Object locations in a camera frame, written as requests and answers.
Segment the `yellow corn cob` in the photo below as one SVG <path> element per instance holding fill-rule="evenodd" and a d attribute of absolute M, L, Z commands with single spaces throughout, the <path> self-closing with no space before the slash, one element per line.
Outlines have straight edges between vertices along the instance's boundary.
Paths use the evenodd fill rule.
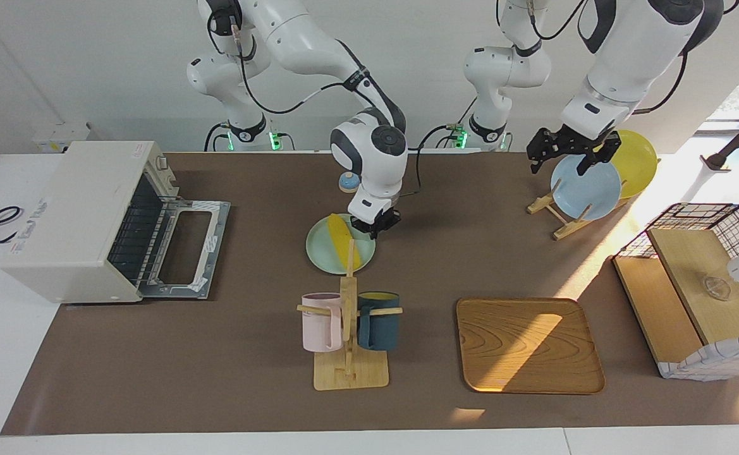
<path fill-rule="evenodd" d="M 329 237 L 336 253 L 340 269 L 337 274 L 345 274 L 349 261 L 350 253 L 353 253 L 353 270 L 358 270 L 363 266 L 363 257 L 358 250 L 357 241 L 352 236 L 351 229 L 340 215 L 331 214 L 326 218 L 327 230 Z"/>

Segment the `teal round plate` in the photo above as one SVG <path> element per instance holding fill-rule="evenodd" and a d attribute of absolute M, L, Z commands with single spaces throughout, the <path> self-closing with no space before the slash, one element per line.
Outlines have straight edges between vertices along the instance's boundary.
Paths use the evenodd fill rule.
<path fill-rule="evenodd" d="M 377 242 L 370 238 L 369 234 L 355 229 L 351 225 L 351 216 L 340 214 L 343 224 L 349 230 L 351 237 L 355 240 L 355 253 L 353 257 L 354 270 L 358 271 L 371 261 L 377 248 Z M 338 249 L 333 243 L 328 224 L 329 216 L 322 218 L 314 224 L 308 232 L 306 239 L 306 253 L 312 264 L 317 268 L 335 276 L 346 274 L 346 257 L 338 254 Z"/>

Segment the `wide light wooden board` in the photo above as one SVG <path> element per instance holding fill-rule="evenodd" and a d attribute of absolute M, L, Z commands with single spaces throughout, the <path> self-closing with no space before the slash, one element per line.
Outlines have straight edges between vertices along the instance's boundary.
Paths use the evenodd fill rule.
<path fill-rule="evenodd" d="M 739 337 L 739 283 L 726 270 L 731 257 L 716 234 L 711 230 L 653 228 L 647 235 L 702 342 Z M 702 284 L 705 276 L 727 280 L 731 298 L 711 298 Z"/>

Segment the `white checked cloth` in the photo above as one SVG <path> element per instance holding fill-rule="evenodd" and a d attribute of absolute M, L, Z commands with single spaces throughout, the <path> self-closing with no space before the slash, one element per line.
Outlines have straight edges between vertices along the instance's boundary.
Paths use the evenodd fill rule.
<path fill-rule="evenodd" d="M 739 376 L 739 337 L 707 344 L 679 362 L 657 364 L 664 379 L 727 380 Z"/>

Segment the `narrow light wooden board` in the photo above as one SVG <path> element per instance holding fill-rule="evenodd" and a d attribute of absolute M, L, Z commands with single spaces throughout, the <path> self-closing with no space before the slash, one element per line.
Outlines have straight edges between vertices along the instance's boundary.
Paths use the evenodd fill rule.
<path fill-rule="evenodd" d="M 621 285 L 658 363 L 680 363 L 704 347 L 658 257 L 612 257 Z"/>

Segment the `small clear glass piece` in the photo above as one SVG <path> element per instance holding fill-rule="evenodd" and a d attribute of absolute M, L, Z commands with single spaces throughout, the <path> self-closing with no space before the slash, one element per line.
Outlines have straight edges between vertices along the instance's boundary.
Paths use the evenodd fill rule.
<path fill-rule="evenodd" d="M 728 301 L 731 298 L 731 285 L 722 277 L 705 276 L 702 279 L 702 285 L 707 294 L 715 300 Z"/>

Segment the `dark blue mug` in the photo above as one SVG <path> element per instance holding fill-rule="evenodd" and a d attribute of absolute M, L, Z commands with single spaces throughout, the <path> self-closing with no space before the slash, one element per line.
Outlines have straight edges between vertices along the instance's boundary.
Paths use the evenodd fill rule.
<path fill-rule="evenodd" d="M 372 309 L 400 308 L 400 296 L 394 292 L 367 291 L 358 294 L 358 345 L 371 351 L 397 348 L 400 316 L 371 315 Z"/>

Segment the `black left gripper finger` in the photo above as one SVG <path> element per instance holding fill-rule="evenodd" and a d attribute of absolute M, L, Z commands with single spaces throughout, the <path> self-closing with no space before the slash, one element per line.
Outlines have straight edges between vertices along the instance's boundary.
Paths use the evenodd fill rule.
<path fill-rule="evenodd" d="M 531 173 L 537 174 L 543 163 L 557 158 L 555 150 L 555 134 L 547 129 L 540 128 L 527 144 L 527 157 Z"/>
<path fill-rule="evenodd" d="M 600 164 L 609 163 L 621 146 L 621 137 L 619 135 L 607 135 L 600 146 L 594 147 L 594 144 L 586 140 L 580 146 L 583 158 L 577 165 L 577 175 L 583 176 L 590 167 Z"/>

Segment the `cream white toaster oven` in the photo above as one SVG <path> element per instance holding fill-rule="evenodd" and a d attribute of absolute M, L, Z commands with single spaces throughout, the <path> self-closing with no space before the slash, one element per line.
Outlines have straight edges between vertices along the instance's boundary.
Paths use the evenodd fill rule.
<path fill-rule="evenodd" d="M 153 141 L 72 142 L 0 267 L 57 305 L 205 299 L 231 205 L 178 192 Z M 195 275 L 164 282 L 179 216 L 190 212 L 211 217 Z"/>

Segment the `brown table mat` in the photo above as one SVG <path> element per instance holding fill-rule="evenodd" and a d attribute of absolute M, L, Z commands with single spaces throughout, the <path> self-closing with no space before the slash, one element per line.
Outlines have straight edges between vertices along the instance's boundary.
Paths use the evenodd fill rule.
<path fill-rule="evenodd" d="M 425 155 L 422 192 L 380 235 L 361 289 L 398 292 L 390 384 L 317 392 L 296 305 L 334 291 L 305 254 L 311 225 L 347 198 L 325 155 L 176 154 L 189 199 L 233 212 L 205 301 L 58 309 L 2 435 L 358 431 L 739 424 L 739 378 L 662 379 L 614 268 L 579 277 L 606 385 L 589 396 L 478 394 L 461 374 L 454 306 L 464 297 L 562 296 L 612 230 L 572 239 L 525 206 L 547 187 L 522 154 Z"/>

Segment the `light blue plate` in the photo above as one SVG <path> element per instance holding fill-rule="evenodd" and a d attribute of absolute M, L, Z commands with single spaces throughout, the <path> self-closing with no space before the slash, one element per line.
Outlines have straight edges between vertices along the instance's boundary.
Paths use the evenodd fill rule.
<path fill-rule="evenodd" d="M 565 215 L 597 220 L 614 210 L 620 199 L 620 173 L 612 163 L 597 163 L 580 176 L 577 167 L 583 158 L 567 155 L 561 159 L 549 185 L 555 204 Z"/>

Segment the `brown wooden tray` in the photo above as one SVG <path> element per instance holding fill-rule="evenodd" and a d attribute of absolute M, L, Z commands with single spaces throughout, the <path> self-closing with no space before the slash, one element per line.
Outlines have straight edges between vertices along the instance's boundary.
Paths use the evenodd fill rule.
<path fill-rule="evenodd" d="M 568 298 L 461 298 L 461 370 L 483 394 L 591 395 L 604 371 L 583 308 Z"/>

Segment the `pink mug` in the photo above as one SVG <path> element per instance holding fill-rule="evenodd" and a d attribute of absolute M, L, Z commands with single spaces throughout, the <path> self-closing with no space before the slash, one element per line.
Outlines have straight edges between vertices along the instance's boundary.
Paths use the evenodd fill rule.
<path fill-rule="evenodd" d="M 301 313 L 302 346 L 314 353 L 333 352 L 343 347 L 341 296 L 337 292 L 314 292 L 301 297 L 301 305 L 325 310 L 325 314 Z"/>

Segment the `white socket box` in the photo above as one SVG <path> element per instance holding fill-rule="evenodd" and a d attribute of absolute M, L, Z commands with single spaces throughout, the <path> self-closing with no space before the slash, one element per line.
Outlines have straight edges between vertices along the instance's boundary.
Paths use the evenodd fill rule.
<path fill-rule="evenodd" d="M 72 142 L 97 139 L 97 133 L 88 122 L 63 122 L 40 128 L 34 133 L 32 142 L 39 153 L 60 154 L 66 152 Z"/>

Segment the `light wooden mug rack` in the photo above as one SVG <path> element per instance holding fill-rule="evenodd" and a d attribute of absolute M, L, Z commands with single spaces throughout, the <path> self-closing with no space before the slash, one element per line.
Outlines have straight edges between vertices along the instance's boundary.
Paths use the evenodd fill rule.
<path fill-rule="evenodd" d="M 383 351 L 371 351 L 358 345 L 358 289 L 350 253 L 345 276 L 341 277 L 341 327 L 343 347 L 333 352 L 314 353 L 312 385 L 317 391 L 346 391 L 347 389 L 380 388 L 389 385 L 388 358 Z M 324 309 L 301 305 L 300 313 L 325 314 Z M 372 309 L 371 315 L 402 314 L 401 308 Z"/>

